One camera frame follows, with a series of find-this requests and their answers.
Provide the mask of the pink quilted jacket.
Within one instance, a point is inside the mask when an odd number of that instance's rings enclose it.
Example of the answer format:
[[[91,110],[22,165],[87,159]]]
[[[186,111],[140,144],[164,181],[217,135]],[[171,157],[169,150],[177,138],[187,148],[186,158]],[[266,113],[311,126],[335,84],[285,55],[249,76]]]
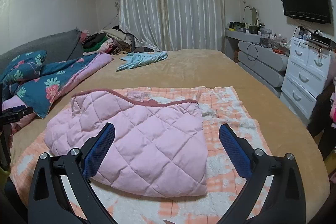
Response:
[[[81,92],[49,121],[45,144],[56,156],[67,154],[107,123],[116,136],[96,181],[147,197],[207,193],[208,152],[197,101],[136,101],[108,89]]]

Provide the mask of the pile of clothes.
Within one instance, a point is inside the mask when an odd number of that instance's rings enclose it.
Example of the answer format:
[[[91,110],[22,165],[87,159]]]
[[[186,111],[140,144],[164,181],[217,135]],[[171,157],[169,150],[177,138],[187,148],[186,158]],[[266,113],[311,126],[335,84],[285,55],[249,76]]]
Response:
[[[146,46],[141,46],[139,40],[131,33],[123,32],[115,26],[110,29],[101,30],[92,35],[88,30],[80,33],[80,43],[83,46],[83,55],[93,55],[95,53],[107,53],[119,55],[124,53],[152,53],[155,50]]]

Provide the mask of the blue floral pink quilt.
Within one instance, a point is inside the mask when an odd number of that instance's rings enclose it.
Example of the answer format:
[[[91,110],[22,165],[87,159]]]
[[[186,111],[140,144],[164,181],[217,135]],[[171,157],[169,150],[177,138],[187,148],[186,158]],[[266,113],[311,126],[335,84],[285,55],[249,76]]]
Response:
[[[113,61],[107,53],[78,57],[50,64],[43,62],[40,76],[33,80],[3,84],[2,109],[25,105],[33,113],[12,124],[15,131],[25,127],[36,116],[45,118],[58,98],[66,95],[82,81]]]

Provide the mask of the blue floral pillow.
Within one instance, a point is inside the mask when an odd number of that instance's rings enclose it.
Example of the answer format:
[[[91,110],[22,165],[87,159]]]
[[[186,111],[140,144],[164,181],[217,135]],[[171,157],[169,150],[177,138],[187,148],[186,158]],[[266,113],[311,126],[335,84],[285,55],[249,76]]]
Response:
[[[1,82],[9,85],[38,78],[46,57],[47,52],[44,50],[18,55],[5,68]]]

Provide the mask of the grey headboard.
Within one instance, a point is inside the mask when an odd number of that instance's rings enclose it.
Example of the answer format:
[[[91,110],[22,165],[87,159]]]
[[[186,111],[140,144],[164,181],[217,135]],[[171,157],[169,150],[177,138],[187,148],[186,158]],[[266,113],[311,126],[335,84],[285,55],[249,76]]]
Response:
[[[84,50],[80,43],[80,34],[80,30],[75,28],[71,31],[45,36],[18,46],[1,55],[1,73],[17,55],[28,52],[46,51],[45,64],[82,57]]]

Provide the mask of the pink red towel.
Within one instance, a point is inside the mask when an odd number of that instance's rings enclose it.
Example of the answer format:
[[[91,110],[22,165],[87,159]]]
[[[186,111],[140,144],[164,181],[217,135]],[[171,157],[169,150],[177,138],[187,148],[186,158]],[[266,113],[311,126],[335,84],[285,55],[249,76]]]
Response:
[[[332,119],[333,123],[336,123],[336,89],[330,97],[330,102],[331,102],[330,118]]]

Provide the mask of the orange white plaid blanket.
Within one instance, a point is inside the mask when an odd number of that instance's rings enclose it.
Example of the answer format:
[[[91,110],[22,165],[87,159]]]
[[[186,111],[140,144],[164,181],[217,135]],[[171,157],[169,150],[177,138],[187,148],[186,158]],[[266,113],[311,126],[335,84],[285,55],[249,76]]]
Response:
[[[41,153],[64,155],[106,123],[116,137],[91,185],[118,223],[216,223],[245,184],[220,143],[220,126],[269,149],[232,87],[90,90],[15,135],[15,147],[26,145],[14,151],[11,173],[22,201]]]

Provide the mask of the grey dressing table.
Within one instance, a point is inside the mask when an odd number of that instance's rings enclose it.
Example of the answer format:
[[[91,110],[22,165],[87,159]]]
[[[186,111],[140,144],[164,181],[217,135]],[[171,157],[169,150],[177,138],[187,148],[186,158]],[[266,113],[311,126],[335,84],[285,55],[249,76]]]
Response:
[[[226,30],[225,37],[227,57],[279,97],[288,56],[276,53],[270,47],[260,46],[261,36],[256,34]]]

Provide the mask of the light blue garment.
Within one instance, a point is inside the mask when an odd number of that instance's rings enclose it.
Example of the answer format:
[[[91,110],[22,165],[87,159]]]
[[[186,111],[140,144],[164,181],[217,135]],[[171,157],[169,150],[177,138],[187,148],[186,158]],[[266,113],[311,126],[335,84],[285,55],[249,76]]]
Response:
[[[127,69],[134,69],[138,67],[143,67],[145,65],[153,64],[168,58],[168,53],[163,52],[154,52],[154,53],[128,53],[125,57],[122,57],[121,60],[125,61],[125,64],[120,65],[116,71],[124,71]]]

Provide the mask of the white drawer chest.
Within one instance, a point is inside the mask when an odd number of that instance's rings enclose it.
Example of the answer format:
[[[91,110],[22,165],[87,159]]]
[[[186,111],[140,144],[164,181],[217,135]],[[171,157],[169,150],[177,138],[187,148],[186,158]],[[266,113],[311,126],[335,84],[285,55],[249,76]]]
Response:
[[[292,37],[280,100],[307,125],[317,97],[335,77],[335,52]]]

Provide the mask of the white striped curtain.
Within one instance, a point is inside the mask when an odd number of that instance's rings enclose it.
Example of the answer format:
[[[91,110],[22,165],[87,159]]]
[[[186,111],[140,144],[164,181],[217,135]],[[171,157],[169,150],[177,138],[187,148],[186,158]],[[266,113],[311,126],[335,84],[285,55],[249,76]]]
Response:
[[[220,51],[224,0],[120,0],[120,28],[158,51]]]

